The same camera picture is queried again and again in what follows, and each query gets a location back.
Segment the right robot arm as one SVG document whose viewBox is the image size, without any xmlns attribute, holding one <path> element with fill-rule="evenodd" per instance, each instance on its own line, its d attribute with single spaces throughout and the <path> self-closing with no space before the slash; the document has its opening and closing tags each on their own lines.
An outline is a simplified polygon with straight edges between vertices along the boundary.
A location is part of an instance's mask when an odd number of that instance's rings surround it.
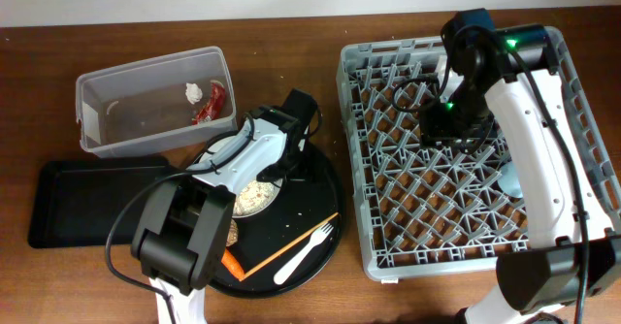
<svg viewBox="0 0 621 324">
<path fill-rule="evenodd" d="M 483 9 L 461 11 L 441 29 L 448 74 L 419 109 L 421 144 L 476 151 L 495 121 L 508 145 L 526 205 L 530 247 L 502 255 L 497 285 L 460 310 L 460 323 L 525 323 L 552 318 L 620 276 L 620 235 L 586 174 L 563 101 L 561 64 L 539 24 L 497 28 Z"/>
</svg>

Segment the red snack wrapper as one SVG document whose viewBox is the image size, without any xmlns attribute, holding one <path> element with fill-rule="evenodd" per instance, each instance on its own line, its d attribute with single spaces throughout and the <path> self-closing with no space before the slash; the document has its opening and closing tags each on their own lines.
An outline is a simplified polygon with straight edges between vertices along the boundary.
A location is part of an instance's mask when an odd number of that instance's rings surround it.
<svg viewBox="0 0 621 324">
<path fill-rule="evenodd" d="M 209 102 L 195 115 L 192 124 L 209 122 L 219 117 L 226 100 L 226 89 L 222 82 L 211 80 L 211 98 Z"/>
</svg>

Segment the rice and peanut shells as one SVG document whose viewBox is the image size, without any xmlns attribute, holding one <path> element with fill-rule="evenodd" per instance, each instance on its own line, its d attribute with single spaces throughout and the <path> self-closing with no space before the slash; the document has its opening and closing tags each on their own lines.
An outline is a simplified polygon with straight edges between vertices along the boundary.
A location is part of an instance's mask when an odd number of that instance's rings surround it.
<svg viewBox="0 0 621 324">
<path fill-rule="evenodd" d="M 253 180 L 237 196 L 234 217 L 247 217 L 268 207 L 279 193 L 279 188 L 272 183 Z"/>
</svg>

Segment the light blue cup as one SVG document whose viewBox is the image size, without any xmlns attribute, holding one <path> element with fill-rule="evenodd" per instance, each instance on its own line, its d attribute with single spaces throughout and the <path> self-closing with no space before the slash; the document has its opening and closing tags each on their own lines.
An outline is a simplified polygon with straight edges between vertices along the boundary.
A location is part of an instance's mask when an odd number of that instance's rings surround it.
<svg viewBox="0 0 621 324">
<path fill-rule="evenodd" d="M 522 199 L 523 192 L 519 183 L 517 170 L 513 162 L 507 162 L 500 168 L 501 176 L 497 183 L 500 189 L 509 197 Z"/>
</svg>

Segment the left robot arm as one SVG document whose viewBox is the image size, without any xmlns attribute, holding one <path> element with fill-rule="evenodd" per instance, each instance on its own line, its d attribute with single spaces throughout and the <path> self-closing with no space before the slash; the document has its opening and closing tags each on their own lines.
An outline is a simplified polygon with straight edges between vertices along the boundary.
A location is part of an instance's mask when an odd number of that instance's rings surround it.
<svg viewBox="0 0 621 324">
<path fill-rule="evenodd" d="M 292 89 L 279 107 L 261 106 L 209 158 L 159 178 L 138 193 L 147 201 L 131 242 L 156 294 L 162 323 L 202 323 L 205 288 L 225 254 L 236 198 L 254 180 L 271 183 L 297 171 L 318 112 Z"/>
</svg>

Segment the white tissue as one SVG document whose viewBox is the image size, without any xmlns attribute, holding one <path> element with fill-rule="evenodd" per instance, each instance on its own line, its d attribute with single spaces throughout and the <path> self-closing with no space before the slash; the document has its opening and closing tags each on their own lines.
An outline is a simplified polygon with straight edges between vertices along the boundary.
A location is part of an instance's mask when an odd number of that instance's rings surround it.
<svg viewBox="0 0 621 324">
<path fill-rule="evenodd" d="M 191 105 L 195 105 L 203 99 L 203 91 L 196 83 L 187 83 L 185 97 Z"/>
</svg>

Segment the grey plate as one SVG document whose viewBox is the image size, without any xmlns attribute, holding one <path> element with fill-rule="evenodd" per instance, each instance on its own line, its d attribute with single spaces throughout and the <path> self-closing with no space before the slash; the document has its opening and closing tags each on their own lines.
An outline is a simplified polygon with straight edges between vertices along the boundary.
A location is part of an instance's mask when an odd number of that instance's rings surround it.
<svg viewBox="0 0 621 324">
<path fill-rule="evenodd" d="M 208 160 L 233 139 L 232 136 L 216 141 L 210 145 L 196 159 L 197 163 Z M 245 218 L 265 210 L 277 197 L 282 186 L 282 179 L 275 183 L 253 180 L 237 196 L 234 209 L 234 218 Z"/>
</svg>

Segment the white plastic fork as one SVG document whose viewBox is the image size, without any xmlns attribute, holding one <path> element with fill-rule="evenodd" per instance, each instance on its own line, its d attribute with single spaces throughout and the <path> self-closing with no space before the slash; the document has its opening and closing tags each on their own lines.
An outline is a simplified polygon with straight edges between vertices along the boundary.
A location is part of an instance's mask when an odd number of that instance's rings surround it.
<svg viewBox="0 0 621 324">
<path fill-rule="evenodd" d="M 308 243 L 295 254 L 286 264 L 284 264 L 274 275 L 273 281 L 276 285 L 283 285 L 300 266 L 307 255 L 318 245 L 322 244 L 331 234 L 334 227 L 331 223 L 326 222 L 317 228 L 310 235 Z"/>
</svg>

